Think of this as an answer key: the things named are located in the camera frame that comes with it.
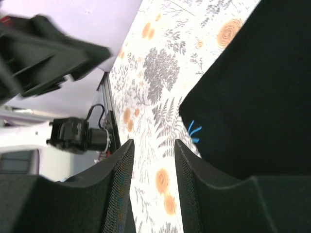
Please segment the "black t shirt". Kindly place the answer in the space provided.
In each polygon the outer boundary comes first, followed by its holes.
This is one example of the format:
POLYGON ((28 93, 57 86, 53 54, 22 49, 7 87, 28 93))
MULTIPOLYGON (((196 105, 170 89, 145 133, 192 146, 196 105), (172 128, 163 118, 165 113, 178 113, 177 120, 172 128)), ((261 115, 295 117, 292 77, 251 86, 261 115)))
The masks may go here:
POLYGON ((236 178, 311 172, 311 2, 262 0, 179 113, 236 178))

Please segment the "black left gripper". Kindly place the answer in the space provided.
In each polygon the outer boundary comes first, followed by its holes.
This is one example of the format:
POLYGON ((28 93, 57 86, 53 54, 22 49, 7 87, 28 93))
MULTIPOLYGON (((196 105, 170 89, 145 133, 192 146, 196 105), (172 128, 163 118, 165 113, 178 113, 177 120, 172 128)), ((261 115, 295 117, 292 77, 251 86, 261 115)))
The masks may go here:
POLYGON ((0 20, 0 102, 57 90, 65 75, 80 80, 110 57, 109 48, 65 35, 43 15, 5 16, 0 20), (80 59, 74 68, 73 49, 80 59))

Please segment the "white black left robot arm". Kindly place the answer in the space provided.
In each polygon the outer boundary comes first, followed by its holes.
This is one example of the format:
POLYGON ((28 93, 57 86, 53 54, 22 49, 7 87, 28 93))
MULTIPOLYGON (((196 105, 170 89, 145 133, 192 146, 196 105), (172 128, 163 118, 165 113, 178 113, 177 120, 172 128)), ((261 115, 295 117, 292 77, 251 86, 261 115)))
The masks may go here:
MULTIPOLYGON (((110 58, 108 48, 64 35, 47 17, 4 16, 0 19, 0 101, 37 97, 61 88, 70 75, 79 81, 110 58)), ((33 150, 52 146, 83 153, 117 149, 112 111, 102 109, 98 127, 88 118, 55 118, 29 127, 0 131, 0 150, 33 150)))

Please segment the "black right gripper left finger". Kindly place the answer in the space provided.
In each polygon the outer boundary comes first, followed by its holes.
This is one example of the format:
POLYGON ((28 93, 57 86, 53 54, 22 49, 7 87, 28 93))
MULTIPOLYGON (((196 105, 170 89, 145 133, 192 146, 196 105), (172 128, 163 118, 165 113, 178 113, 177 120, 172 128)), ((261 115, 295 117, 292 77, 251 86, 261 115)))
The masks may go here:
POLYGON ((3 233, 133 233, 130 185, 135 144, 64 182, 39 175, 1 175, 3 233))

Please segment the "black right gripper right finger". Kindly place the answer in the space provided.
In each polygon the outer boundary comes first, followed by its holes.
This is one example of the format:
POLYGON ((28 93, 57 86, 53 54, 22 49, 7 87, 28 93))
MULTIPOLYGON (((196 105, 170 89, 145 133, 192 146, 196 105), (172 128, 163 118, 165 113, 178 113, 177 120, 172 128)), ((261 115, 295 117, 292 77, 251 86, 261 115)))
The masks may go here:
POLYGON ((308 233, 310 176, 231 177, 174 145, 180 209, 186 233, 308 233))

